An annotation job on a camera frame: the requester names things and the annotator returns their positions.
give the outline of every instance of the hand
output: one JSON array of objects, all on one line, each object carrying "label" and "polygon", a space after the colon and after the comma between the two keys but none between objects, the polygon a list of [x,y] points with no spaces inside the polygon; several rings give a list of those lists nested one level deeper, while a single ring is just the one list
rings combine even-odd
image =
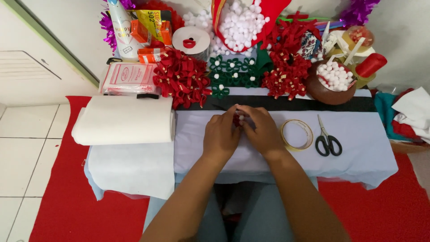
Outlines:
[{"label": "hand", "polygon": [[244,111],[254,121],[255,130],[245,121],[241,121],[240,124],[243,126],[252,146],[260,152],[266,160],[275,159],[277,158],[275,156],[283,155],[285,152],[288,152],[285,149],[275,121],[265,108],[253,108],[246,105],[239,105],[237,109]]},{"label": "hand", "polygon": [[203,155],[208,160],[214,160],[223,167],[231,158],[239,144],[240,127],[232,132],[233,115],[236,105],[223,115],[214,115],[206,125],[203,139]]}]

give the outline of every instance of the person's left hand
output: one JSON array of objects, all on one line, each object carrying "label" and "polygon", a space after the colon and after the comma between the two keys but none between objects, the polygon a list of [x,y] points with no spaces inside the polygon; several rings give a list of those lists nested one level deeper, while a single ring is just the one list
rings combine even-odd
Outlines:
[{"label": "person's left hand", "polygon": [[214,115],[206,125],[203,139],[202,157],[224,166],[231,158],[239,144],[241,127],[232,131],[233,115],[236,105],[223,115]]}]

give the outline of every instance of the brown bowl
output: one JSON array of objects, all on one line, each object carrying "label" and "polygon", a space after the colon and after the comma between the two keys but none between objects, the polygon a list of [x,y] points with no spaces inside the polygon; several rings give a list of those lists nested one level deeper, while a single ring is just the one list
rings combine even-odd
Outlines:
[{"label": "brown bowl", "polygon": [[[355,93],[356,85],[354,84],[346,91],[335,92],[325,86],[323,86],[316,75],[316,69],[319,65],[326,64],[328,60],[317,61],[307,70],[309,77],[303,80],[303,84],[306,86],[307,93],[317,101],[330,105],[339,105],[348,102]],[[350,71],[349,68],[339,63],[339,66],[343,66],[346,71]]]}]

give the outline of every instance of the person's right hand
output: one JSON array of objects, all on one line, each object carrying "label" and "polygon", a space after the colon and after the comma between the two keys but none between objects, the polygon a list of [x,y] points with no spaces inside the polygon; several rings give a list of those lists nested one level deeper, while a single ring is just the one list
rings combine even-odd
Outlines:
[{"label": "person's right hand", "polygon": [[285,149],[280,131],[276,123],[265,108],[253,108],[238,105],[238,110],[244,111],[255,123],[255,130],[246,121],[241,121],[243,130],[252,146],[260,152],[266,160],[278,158],[288,152]]}]

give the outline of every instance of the orange box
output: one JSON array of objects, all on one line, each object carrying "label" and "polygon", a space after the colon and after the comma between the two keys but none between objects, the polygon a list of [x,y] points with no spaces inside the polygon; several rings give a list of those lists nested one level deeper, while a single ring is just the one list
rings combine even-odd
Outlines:
[{"label": "orange box", "polygon": [[139,62],[142,64],[156,63],[161,61],[161,55],[166,52],[165,48],[145,48],[137,51]]},{"label": "orange box", "polygon": [[148,29],[137,19],[131,21],[130,34],[143,46],[150,46],[154,38]]},{"label": "orange box", "polygon": [[170,21],[164,21],[163,23],[161,23],[160,33],[161,33],[161,37],[163,37],[164,45],[173,47],[172,46],[172,26],[170,25]]}]

